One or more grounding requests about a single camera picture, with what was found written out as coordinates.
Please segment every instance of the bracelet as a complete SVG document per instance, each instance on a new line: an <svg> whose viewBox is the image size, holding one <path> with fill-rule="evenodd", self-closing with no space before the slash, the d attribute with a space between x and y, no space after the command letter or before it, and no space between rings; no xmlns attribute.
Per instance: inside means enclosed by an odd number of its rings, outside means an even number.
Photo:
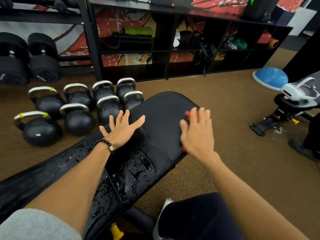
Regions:
<svg viewBox="0 0 320 240"><path fill-rule="evenodd" d="M115 150L113 149L112 147L112 144L106 140L106 139L99 139L99 140L96 140L96 142L93 144L93 147L95 148L95 146L99 143L99 142L103 142L103 143L106 143L111 151L111 154L113 154L115 152Z"/></svg>

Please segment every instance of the left hand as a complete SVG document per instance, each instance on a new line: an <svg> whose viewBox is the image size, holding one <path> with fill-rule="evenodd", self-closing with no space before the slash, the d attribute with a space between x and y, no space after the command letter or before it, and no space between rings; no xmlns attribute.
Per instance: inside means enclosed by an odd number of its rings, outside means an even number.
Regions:
<svg viewBox="0 0 320 240"><path fill-rule="evenodd" d="M116 122L112 115L109 117L109 126L111 129L110 134L103 126L99 126L99 129L104 136L104 139L112 144L113 149L118 149L123 146L134 134L134 131L141 127L145 121L145 116L142 115L137 121L129 125L129 110L126 110L125 114L120 110Z"/></svg>

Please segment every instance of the black kettlebell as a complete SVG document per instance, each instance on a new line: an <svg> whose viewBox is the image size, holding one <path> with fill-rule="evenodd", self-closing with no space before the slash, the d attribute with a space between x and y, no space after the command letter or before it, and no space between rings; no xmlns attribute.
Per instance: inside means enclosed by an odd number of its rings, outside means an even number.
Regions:
<svg viewBox="0 0 320 240"><path fill-rule="evenodd" d="M48 90L53 94L44 95L41 97L36 97L35 93L38 91ZM53 120L59 120L62 118L59 113L59 109L66 102L62 99L60 94L53 87L42 86L31 88L28 91L31 101L34 103L34 107L38 111L47 112Z"/></svg>
<svg viewBox="0 0 320 240"><path fill-rule="evenodd" d="M98 103L98 101L103 97L115 95L115 90L113 88L112 82L108 80L102 80L96 82L92 86L92 93L94 101Z"/></svg>
<svg viewBox="0 0 320 240"><path fill-rule="evenodd" d="M124 104L124 96L128 92L132 92L136 90L136 81L131 77L121 78L117 82L117 93L116 95L120 99L120 103Z"/></svg>
<svg viewBox="0 0 320 240"><path fill-rule="evenodd" d="M37 116L28 123L21 119ZM62 137L62 130L57 121L51 119L50 115L42 111L31 111L20 113L13 119L14 125L22 131L22 137L27 143L35 147L46 147L53 145Z"/></svg>
<svg viewBox="0 0 320 240"><path fill-rule="evenodd" d="M70 88L75 88L75 87L81 87L84 89L84 91L74 91L74 92L69 92ZM75 104L75 103L79 103L79 104L84 104L86 105L90 111L93 111L95 108L95 103L94 103L94 99L91 97L91 93L89 88L81 83L71 83L66 85L63 88L63 93L64 96L66 96L66 103L67 104Z"/></svg>
<svg viewBox="0 0 320 240"><path fill-rule="evenodd" d="M120 112L120 102L116 95L110 95L101 98L97 103L98 120L102 125L109 124L110 115L113 116L114 121Z"/></svg>
<svg viewBox="0 0 320 240"><path fill-rule="evenodd" d="M66 104L60 108L66 130L74 136L85 136L95 127L95 120L84 104Z"/></svg>
<svg viewBox="0 0 320 240"><path fill-rule="evenodd" d="M133 109L137 107L144 101L144 96L141 91L132 91L127 92L123 98L123 110L126 111L127 109Z"/></svg>

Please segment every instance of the rubber gym floor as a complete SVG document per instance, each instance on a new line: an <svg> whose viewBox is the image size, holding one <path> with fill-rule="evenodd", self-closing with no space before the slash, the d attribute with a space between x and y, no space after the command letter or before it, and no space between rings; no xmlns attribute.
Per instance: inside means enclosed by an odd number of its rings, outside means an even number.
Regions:
<svg viewBox="0 0 320 240"><path fill-rule="evenodd" d="M283 68L295 52L279 48L267 66ZM251 78L253 70L225 72L203 76L139 82L137 90L145 98L164 91L179 92L201 107L211 110L215 150L224 163L248 183L275 209L308 238L320 236L320 165L295 153L287 144L290 138L303 141L308 123L282 124L282 134L269 130L257 136L249 125L260 121L276 109L277 92L266 89ZM58 91L69 83L94 83L90 74L70 75L54 83ZM37 148L28 145L13 125L13 117L34 109L28 90L43 86L33 80L25 87L0 86L0 181L69 148L82 138L64 134L57 144ZM210 175L192 156L185 157L136 206L156 218L163 202L174 201L216 191ZM122 230L131 229L120 220Z"/></svg>

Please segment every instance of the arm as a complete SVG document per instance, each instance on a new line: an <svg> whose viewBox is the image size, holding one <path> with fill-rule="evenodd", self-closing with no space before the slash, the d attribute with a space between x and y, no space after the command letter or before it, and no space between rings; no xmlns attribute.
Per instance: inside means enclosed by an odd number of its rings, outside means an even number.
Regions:
<svg viewBox="0 0 320 240"><path fill-rule="evenodd" d="M114 149L124 145L134 131L144 123L145 117L142 116L129 125L129 114L127 110L123 115L121 110L116 125L113 117L110 117L110 134L100 126L104 138L112 143ZM82 235L92 199L109 156L109 147L105 143L98 143L84 160L44 190L25 208L50 213Z"/></svg>
<svg viewBox="0 0 320 240"><path fill-rule="evenodd" d="M230 213L247 239L308 239L276 209L237 177L214 152L214 137L210 110L190 112L190 125L180 122L181 141L187 152L194 155L212 174Z"/></svg>

